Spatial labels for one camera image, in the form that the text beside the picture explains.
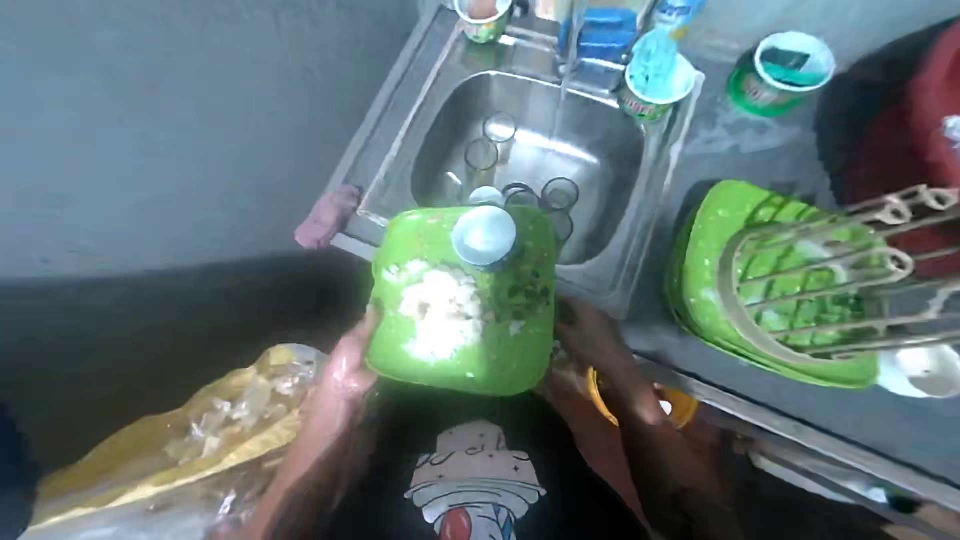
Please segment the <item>t-shirt graphic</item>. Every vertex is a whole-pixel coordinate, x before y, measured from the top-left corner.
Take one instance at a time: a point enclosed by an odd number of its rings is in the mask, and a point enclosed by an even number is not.
[[[545,495],[527,453],[511,452],[503,430],[479,420],[437,437],[404,498],[441,540],[516,540],[516,520]]]

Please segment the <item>pink cloth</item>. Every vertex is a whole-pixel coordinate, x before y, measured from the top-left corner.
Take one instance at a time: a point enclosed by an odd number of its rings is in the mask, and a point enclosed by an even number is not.
[[[294,238],[308,250],[325,248],[343,229],[360,204],[361,190],[356,185],[341,185],[324,194],[300,223]]]

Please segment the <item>rice residue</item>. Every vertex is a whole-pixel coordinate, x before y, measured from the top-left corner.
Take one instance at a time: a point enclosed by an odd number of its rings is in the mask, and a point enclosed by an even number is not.
[[[429,270],[403,289],[400,314],[416,321],[416,334],[404,346],[422,360],[450,359],[480,341],[483,307],[476,281],[460,270]]]

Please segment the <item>running water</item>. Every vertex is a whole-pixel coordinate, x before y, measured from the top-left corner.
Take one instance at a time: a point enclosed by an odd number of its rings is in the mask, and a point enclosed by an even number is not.
[[[557,111],[553,116],[553,128],[550,130],[550,149],[553,150],[557,142],[557,133],[563,124],[564,109],[566,103],[567,89],[570,81],[573,79],[573,73],[577,67],[577,42],[580,33],[587,22],[587,7],[589,0],[573,0],[570,6],[570,32],[566,34],[566,61],[560,67],[560,96],[557,103]]]

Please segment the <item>clear glass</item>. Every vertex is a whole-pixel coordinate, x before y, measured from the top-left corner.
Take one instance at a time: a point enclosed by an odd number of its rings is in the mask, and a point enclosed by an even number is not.
[[[540,197],[527,184],[514,182],[503,187],[503,194],[507,197],[505,206],[540,207]]]
[[[499,152],[496,145],[485,138],[477,138],[467,145],[464,162],[467,164],[467,189],[471,193],[482,185],[493,185]]]
[[[484,120],[483,136],[496,145],[499,163],[506,164],[516,140],[516,120],[507,112],[495,112]]]
[[[564,211],[550,212],[548,215],[553,223],[553,233],[557,236],[557,245],[563,248],[564,243],[573,236],[573,220]]]
[[[580,200],[580,188],[569,178],[558,177],[546,183],[540,199],[546,210],[570,211]]]

